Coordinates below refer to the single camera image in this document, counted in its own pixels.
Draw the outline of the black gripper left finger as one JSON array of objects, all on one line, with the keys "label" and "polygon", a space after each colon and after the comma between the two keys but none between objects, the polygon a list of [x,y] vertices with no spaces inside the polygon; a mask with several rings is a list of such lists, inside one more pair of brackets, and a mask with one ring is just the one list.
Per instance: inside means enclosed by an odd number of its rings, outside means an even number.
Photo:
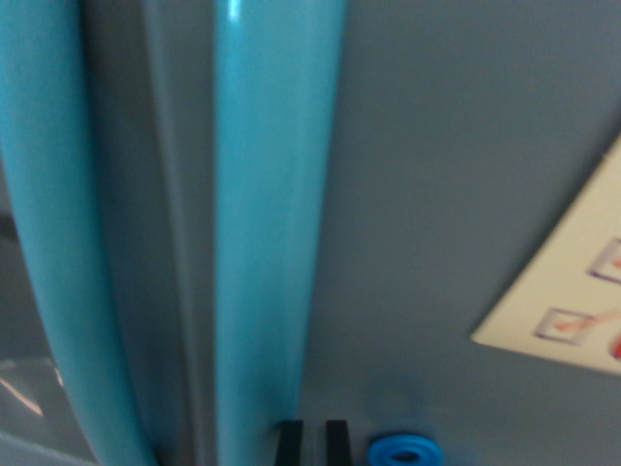
[{"label": "black gripper left finger", "polygon": [[300,466],[302,462],[304,422],[284,420],[278,425],[278,448],[275,466]]}]

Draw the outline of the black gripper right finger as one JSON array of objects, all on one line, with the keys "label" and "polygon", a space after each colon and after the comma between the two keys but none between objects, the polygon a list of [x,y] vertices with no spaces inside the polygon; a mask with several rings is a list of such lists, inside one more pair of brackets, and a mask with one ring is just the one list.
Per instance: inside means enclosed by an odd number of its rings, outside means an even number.
[{"label": "black gripper right finger", "polygon": [[326,465],[352,466],[352,453],[348,424],[342,419],[331,419],[325,423]]}]

